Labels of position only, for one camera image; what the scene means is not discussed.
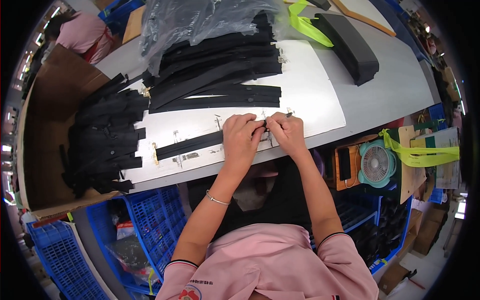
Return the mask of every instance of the neon yellow ribbon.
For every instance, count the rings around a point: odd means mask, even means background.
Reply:
[[[312,22],[307,17],[299,17],[299,13],[307,6],[307,0],[299,0],[288,7],[288,14],[290,15],[290,24],[300,33],[313,38],[320,44],[333,47],[332,41],[327,38],[317,27],[312,25]]]
[[[447,148],[407,148],[402,147],[400,143],[394,141],[387,133],[387,129],[382,129],[382,132],[378,133],[379,136],[384,137],[385,148],[391,148],[396,152],[398,158],[409,167],[423,168],[434,167],[442,164],[446,164],[452,161],[460,159],[459,147],[447,147]]]
[[[152,276],[153,276],[153,269],[150,271],[150,275],[148,276],[148,287],[150,288],[150,296],[153,296],[153,289],[152,289]]]

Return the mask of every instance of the forearm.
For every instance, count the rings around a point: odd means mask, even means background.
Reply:
[[[216,200],[228,203],[241,179],[224,167],[218,173],[208,193]],[[218,230],[227,207],[205,196],[188,219],[172,260],[187,259],[200,264],[205,258],[207,246]]]
[[[308,150],[294,158],[300,172],[303,192],[307,202],[312,231],[318,246],[331,233],[343,231],[340,218],[322,175]]]

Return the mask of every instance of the left hand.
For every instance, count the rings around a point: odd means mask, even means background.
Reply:
[[[247,174],[264,133],[263,121],[254,114],[233,115],[223,124],[224,168],[239,176]]]

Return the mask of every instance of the white table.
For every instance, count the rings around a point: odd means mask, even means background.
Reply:
[[[313,18],[321,9],[308,6],[301,15]],[[343,109],[347,125],[305,139],[307,147],[327,144],[393,120],[412,114],[434,104],[425,74],[409,46],[395,37],[360,21],[348,18],[375,53],[380,70],[375,78],[360,87],[336,54],[316,42],[311,42],[325,68]],[[307,39],[293,28],[287,33],[289,39]],[[139,38],[132,40],[96,66],[108,77],[127,73],[130,78],[145,70],[138,57]],[[279,148],[257,153],[254,164],[284,156]],[[140,192],[217,174],[222,163],[203,160],[198,168],[139,182],[130,192]]]

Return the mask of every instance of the person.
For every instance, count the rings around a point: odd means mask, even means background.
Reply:
[[[115,43],[112,32],[102,19],[82,11],[74,14],[66,12],[51,18],[45,37],[50,45],[42,63],[53,47],[60,44],[95,65],[111,52]]]
[[[245,114],[225,121],[225,163],[201,200],[191,199],[195,188],[189,187],[193,212],[156,300],[376,300],[378,287],[342,230],[301,119],[279,112],[266,118],[289,156],[275,162],[278,175],[263,207],[239,210],[232,194],[265,131],[264,121],[255,119]]]

